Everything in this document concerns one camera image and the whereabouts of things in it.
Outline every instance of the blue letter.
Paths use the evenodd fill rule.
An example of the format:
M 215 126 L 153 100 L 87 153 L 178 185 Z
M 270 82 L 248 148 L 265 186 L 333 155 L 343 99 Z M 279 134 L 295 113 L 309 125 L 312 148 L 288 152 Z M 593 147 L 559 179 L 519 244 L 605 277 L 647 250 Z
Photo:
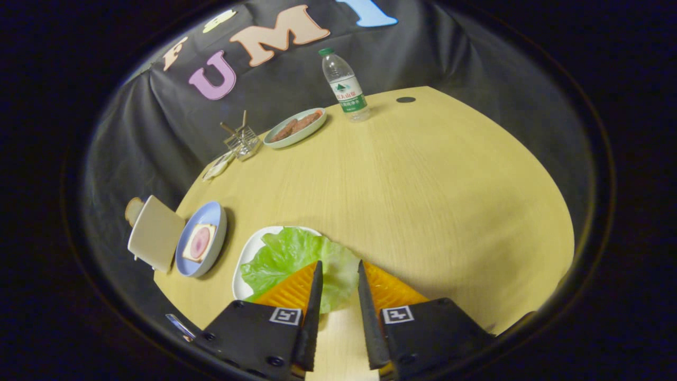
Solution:
M 372 0 L 336 0 L 338 3 L 346 3 L 359 16 L 357 25 L 369 28 L 371 26 L 384 26 L 397 24 L 397 18 L 392 18 L 383 13 Z

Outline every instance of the sausage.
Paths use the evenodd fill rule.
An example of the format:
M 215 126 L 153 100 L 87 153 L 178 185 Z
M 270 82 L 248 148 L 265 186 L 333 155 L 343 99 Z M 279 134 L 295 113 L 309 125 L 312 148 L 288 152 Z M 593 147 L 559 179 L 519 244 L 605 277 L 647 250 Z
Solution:
M 308 127 L 311 123 L 318 120 L 320 116 L 317 113 L 308 114 L 303 117 L 292 129 L 292 135 Z
M 298 122 L 299 122 L 299 121 L 297 121 L 296 119 L 290 120 L 289 123 L 287 123 L 287 125 L 284 126 L 284 128 L 281 129 L 280 132 L 278 132 L 277 135 L 273 136 L 273 138 L 270 140 L 270 142 L 271 142 L 271 143 L 277 142 L 277 141 L 282 140 L 282 139 L 286 138 L 287 136 L 291 135 L 291 134 L 292 134 L 292 129 L 294 129 L 294 126 L 295 126 Z

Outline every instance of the white plate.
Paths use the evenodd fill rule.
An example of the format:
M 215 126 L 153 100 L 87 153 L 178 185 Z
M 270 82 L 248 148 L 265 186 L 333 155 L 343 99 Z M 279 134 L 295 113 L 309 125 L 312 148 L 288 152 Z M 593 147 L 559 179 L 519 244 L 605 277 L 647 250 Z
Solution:
M 255 232 L 251 237 L 249 237 L 247 243 L 244 244 L 242 253 L 240 253 L 240 259 L 238 260 L 237 267 L 235 268 L 235 274 L 233 275 L 233 296 L 235 299 L 243 300 L 254 294 L 254 290 L 244 282 L 244 279 L 242 279 L 242 271 L 240 270 L 240 266 L 242 266 L 244 263 L 251 262 L 251 260 L 256 256 L 256 253 L 259 252 L 259 249 L 265 246 L 261 240 L 264 235 L 268 233 L 278 234 L 285 227 L 299 228 L 309 231 L 317 236 L 321 235 L 316 230 L 305 228 L 303 226 L 268 226 L 267 228 L 262 228 L 261 230 Z
M 301 131 L 291 135 L 287 136 L 286 138 L 282 140 L 278 140 L 277 142 L 271 142 L 270 140 L 280 132 L 281 129 L 283 129 L 287 123 L 289 123 L 290 120 L 292 119 L 301 119 L 305 117 L 306 115 L 310 115 L 317 110 L 322 111 L 322 116 L 314 121 L 313 123 L 310 123 L 306 128 L 302 129 Z M 324 108 L 319 107 L 319 108 L 311 108 L 310 110 L 306 111 L 301 111 L 300 113 L 291 116 L 283 121 L 281 121 L 277 126 L 273 127 L 273 129 L 268 132 L 268 135 L 265 136 L 263 139 L 263 143 L 267 146 L 270 146 L 271 148 L 282 148 L 286 146 L 290 146 L 296 142 L 300 142 L 303 139 L 306 139 L 308 136 L 310 136 L 312 133 L 317 131 L 323 124 L 324 121 L 327 120 L 327 112 Z
M 216 262 L 216 258 L 218 258 L 221 253 L 223 241 L 225 240 L 227 223 L 225 210 L 223 210 L 221 204 L 216 201 L 204 204 L 197 212 L 195 212 L 195 214 L 193 214 L 183 228 L 183 232 L 181 232 L 181 237 L 179 238 L 179 243 L 176 246 L 174 255 L 176 268 L 182 275 L 196 278 L 209 271 L 212 265 L 214 265 L 214 262 Z M 207 253 L 200 263 L 185 259 L 182 256 L 183 249 L 188 244 L 188 239 L 190 238 L 191 233 L 193 233 L 193 228 L 197 224 L 211 224 L 216 226 L 214 239 L 206 249 Z

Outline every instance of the bread slice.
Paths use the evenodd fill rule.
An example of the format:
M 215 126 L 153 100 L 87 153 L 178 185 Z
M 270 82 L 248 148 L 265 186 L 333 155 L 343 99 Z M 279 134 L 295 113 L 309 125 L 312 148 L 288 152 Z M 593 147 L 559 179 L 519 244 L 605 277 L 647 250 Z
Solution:
M 202 233 L 202 231 L 206 231 L 209 233 L 208 241 L 202 243 L 195 242 L 198 233 L 200 234 L 200 237 L 197 239 L 204 240 L 204 238 L 206 237 L 206 234 Z M 204 256 L 209 252 L 209 248 L 211 247 L 212 242 L 214 242 L 215 235 L 216 235 L 216 226 L 210 224 L 196 224 L 193 227 L 193 231 L 190 233 L 190 238 L 188 239 L 188 242 L 183 248 L 181 256 L 187 260 L 202 263 Z
M 129 222 L 130 226 L 134 227 L 144 205 L 145 203 L 139 197 L 134 197 L 129 200 L 127 207 L 125 208 L 125 219 Z

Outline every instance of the orange letter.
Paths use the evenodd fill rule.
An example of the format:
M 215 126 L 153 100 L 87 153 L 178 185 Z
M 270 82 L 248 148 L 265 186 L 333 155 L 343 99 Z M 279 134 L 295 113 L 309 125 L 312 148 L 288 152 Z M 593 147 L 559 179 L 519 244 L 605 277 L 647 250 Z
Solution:
M 278 14 L 275 28 L 250 26 L 237 32 L 230 38 L 230 42 L 238 41 L 247 50 L 252 58 L 249 66 L 258 66 L 273 58 L 275 54 L 263 49 L 261 44 L 287 50 L 289 47 L 289 32 L 294 33 L 294 43 L 297 45 L 309 43 L 327 37 L 329 31 L 320 28 L 305 11 L 308 5 L 297 5 L 285 9 Z

